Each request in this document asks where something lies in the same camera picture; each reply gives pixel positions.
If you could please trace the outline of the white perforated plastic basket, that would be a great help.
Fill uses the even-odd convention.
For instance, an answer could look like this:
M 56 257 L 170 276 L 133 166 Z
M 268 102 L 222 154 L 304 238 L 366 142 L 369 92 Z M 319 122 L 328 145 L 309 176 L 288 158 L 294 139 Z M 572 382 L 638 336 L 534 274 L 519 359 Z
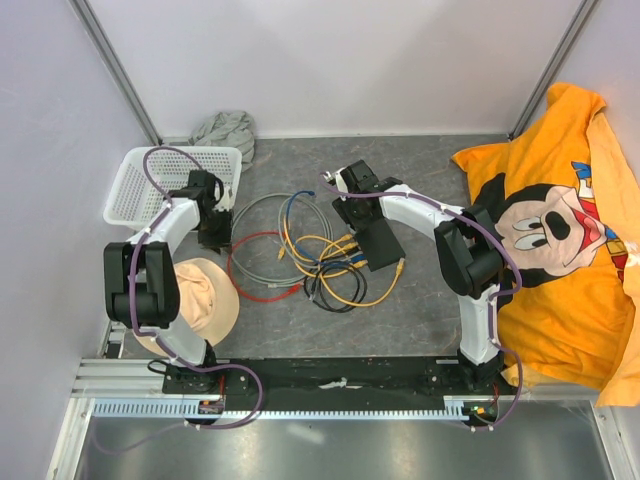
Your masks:
M 187 185 L 197 167 L 231 185 L 234 197 L 242 172 L 242 155 L 236 148 L 191 146 L 150 147 L 130 150 L 122 160 L 111 186 L 103 219 L 106 223 L 138 231 L 149 223 L 164 203 L 163 192 Z

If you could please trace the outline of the left aluminium frame post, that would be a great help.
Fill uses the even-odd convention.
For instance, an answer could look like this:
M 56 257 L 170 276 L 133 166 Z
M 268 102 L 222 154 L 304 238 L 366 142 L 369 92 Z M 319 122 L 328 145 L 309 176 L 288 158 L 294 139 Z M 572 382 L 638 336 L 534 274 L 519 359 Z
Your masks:
M 91 3 L 87 0 L 70 0 L 69 4 L 94 44 L 144 136 L 151 145 L 161 145 L 163 143 L 162 136 L 143 105 Z

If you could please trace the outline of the aluminium frame post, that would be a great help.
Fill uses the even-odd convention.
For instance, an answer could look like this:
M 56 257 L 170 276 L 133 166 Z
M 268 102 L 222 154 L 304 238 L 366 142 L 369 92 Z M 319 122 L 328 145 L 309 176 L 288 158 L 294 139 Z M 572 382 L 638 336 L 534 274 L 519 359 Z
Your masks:
M 162 136 L 143 105 L 91 3 L 87 0 L 70 0 L 69 4 L 94 44 L 144 136 L 151 145 L 161 145 L 163 143 Z
M 582 0 L 579 3 L 578 8 L 557 43 L 524 108 L 519 114 L 513 128 L 507 134 L 509 140 L 513 140 L 521 135 L 533 119 L 537 108 L 545 98 L 547 89 L 555 81 L 575 43 L 599 4 L 599 0 Z

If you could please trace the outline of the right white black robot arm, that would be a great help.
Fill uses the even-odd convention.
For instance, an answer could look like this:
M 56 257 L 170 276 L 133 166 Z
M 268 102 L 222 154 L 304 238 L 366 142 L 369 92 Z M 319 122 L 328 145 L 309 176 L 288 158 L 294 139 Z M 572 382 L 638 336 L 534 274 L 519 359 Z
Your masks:
M 364 161 L 322 178 L 337 194 L 332 206 L 351 229 L 371 270 L 405 257 L 391 222 L 434 242 L 442 278 L 459 302 L 458 381 L 469 393 L 483 392 L 504 367 L 497 335 L 498 297 L 505 271 L 515 268 L 487 210 L 444 204 L 396 178 L 379 179 Z

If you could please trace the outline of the orange cartoon print shirt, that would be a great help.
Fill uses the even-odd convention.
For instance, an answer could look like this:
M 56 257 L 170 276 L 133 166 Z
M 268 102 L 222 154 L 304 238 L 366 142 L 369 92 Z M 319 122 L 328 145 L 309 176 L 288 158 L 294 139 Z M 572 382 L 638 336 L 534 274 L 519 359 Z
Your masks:
M 513 384 L 568 382 L 601 406 L 639 403 L 639 187 L 603 97 L 552 85 L 507 142 L 453 160 L 515 262 L 498 301 Z

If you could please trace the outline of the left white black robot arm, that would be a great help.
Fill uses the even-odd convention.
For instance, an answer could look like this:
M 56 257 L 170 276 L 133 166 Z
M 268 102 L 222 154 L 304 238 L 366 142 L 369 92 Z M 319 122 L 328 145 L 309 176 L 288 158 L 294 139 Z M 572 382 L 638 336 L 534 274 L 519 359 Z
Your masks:
M 219 306 L 209 273 L 216 264 L 175 262 L 173 255 L 190 232 L 205 247 L 229 246 L 232 210 L 222 181 L 201 169 L 190 172 L 185 187 L 163 197 L 159 212 L 138 233 L 104 248 L 106 313 L 155 344 L 172 364 L 171 374 L 185 373 L 190 387 L 208 393 L 225 369 L 214 353 L 212 328 L 221 321 L 230 329 L 239 299 L 233 294 L 230 306 Z

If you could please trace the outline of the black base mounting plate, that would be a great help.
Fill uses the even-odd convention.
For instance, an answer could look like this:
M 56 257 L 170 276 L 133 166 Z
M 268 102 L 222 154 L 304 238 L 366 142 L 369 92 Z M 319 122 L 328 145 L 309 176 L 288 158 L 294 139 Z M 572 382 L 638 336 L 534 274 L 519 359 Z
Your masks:
M 223 369 L 202 374 L 163 363 L 165 394 L 221 395 L 251 410 L 274 406 L 434 406 L 446 396 L 492 399 L 515 393 L 499 375 L 473 384 L 455 357 L 317 357 L 236 359 L 254 371 Z

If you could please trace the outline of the beige bucket hat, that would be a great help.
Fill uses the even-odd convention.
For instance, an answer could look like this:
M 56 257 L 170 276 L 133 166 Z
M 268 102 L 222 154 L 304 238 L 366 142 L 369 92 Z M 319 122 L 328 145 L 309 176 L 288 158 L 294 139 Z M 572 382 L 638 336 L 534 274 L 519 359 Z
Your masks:
M 230 277 L 211 260 L 192 258 L 174 264 L 180 315 L 212 347 L 231 332 L 239 316 L 239 295 Z

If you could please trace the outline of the grey crumpled cloth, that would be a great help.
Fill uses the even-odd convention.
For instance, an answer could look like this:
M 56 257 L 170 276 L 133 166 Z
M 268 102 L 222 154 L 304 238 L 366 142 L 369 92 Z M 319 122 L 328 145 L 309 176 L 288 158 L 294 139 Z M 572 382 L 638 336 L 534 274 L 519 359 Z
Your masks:
M 236 148 L 242 155 L 242 170 L 246 171 L 253 166 L 254 127 L 255 121 L 246 111 L 216 112 L 191 133 L 189 144 Z

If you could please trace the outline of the black network switch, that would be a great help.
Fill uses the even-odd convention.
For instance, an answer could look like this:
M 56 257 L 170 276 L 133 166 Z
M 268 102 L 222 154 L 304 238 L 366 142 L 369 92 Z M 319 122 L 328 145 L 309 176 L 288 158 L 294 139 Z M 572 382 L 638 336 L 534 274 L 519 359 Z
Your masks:
M 398 263 L 406 254 L 386 219 L 381 218 L 358 230 L 354 238 L 368 268 L 375 272 Z

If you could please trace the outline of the right aluminium frame post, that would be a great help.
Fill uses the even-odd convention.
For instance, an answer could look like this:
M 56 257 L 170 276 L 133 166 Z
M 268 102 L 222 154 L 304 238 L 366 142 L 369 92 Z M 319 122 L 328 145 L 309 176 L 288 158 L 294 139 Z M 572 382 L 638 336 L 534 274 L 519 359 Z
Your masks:
M 557 43 L 524 108 L 519 114 L 513 128 L 507 134 L 509 140 L 513 140 L 521 135 L 533 119 L 537 108 L 545 98 L 547 89 L 555 81 L 575 43 L 599 4 L 599 0 L 582 0 L 579 3 L 578 8 Z

